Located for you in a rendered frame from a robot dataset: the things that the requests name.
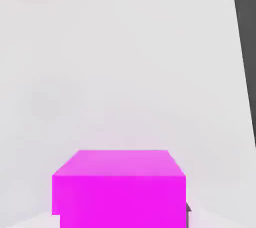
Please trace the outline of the small magenta cube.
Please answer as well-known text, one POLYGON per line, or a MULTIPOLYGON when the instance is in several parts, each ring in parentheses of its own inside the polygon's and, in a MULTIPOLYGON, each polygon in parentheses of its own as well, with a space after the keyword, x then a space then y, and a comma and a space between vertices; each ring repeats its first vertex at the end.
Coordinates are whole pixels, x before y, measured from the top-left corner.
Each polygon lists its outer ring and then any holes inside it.
POLYGON ((186 176, 166 150, 80 150, 52 175, 60 228, 188 228, 186 176))

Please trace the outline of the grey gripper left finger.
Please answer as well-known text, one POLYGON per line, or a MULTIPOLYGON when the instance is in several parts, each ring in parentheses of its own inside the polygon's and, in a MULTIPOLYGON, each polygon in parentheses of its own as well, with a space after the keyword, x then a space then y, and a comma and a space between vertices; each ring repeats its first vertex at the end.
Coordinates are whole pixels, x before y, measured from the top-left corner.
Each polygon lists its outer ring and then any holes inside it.
POLYGON ((8 228, 60 228, 60 216, 43 213, 8 228))

